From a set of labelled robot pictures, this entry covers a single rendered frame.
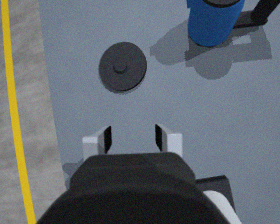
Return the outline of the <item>dark grey round disc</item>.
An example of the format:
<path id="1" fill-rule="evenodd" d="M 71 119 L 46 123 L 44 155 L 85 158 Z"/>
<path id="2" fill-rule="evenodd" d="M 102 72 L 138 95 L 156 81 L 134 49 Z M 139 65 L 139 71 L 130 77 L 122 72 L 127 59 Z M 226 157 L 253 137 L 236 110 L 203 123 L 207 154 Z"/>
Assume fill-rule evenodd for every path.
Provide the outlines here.
<path id="1" fill-rule="evenodd" d="M 99 62 L 99 75 L 103 83 L 116 91 L 135 88 L 144 78 L 147 61 L 142 50 L 130 42 L 110 46 Z"/>

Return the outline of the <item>blue and black kettle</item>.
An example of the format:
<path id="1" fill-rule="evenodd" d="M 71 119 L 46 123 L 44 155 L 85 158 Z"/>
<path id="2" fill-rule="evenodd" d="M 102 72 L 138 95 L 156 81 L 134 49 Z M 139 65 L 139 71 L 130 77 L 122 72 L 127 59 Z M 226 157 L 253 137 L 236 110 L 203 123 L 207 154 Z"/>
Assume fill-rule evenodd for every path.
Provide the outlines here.
<path id="1" fill-rule="evenodd" d="M 232 29 L 262 26 L 280 0 L 259 0 L 251 11 L 242 11 L 245 0 L 186 0 L 190 8 L 188 33 L 198 45 L 212 48 L 224 42 Z"/>

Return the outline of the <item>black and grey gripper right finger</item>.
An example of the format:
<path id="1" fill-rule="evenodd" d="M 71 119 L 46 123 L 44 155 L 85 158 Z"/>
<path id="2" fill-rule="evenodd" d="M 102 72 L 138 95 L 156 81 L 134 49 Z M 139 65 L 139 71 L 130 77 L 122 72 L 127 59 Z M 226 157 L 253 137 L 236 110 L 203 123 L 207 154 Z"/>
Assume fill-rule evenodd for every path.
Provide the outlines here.
<path id="1" fill-rule="evenodd" d="M 182 134 L 172 132 L 162 124 L 155 124 L 156 144 L 160 151 L 174 152 L 182 158 Z"/>

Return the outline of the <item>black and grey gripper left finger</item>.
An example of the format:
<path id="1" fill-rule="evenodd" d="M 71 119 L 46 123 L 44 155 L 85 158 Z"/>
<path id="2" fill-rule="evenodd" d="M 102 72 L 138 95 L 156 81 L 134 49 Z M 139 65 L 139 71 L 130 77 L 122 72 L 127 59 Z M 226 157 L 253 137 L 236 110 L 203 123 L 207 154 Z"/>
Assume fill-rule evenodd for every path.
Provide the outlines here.
<path id="1" fill-rule="evenodd" d="M 107 154 L 112 145 L 111 126 L 104 126 L 91 136 L 84 136 L 83 159 L 84 161 L 93 155 Z"/>

